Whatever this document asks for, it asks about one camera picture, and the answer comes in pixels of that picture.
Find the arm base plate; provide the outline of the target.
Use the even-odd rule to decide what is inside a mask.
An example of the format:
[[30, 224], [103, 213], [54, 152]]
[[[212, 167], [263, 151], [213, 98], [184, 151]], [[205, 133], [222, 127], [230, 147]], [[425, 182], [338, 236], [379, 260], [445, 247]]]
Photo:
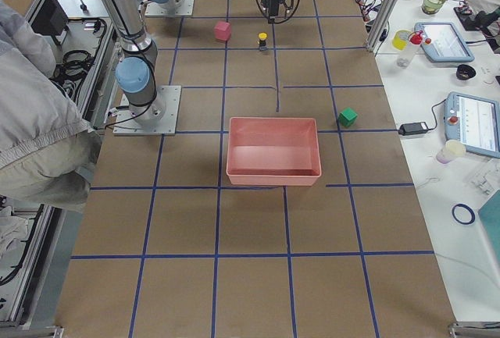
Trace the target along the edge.
[[184, 17], [192, 16], [195, 0], [169, 0], [161, 4], [149, 2], [145, 8], [146, 17]]
[[174, 135], [180, 107], [181, 86], [157, 87], [157, 98], [145, 114], [134, 106], [119, 110], [112, 132], [116, 136]]

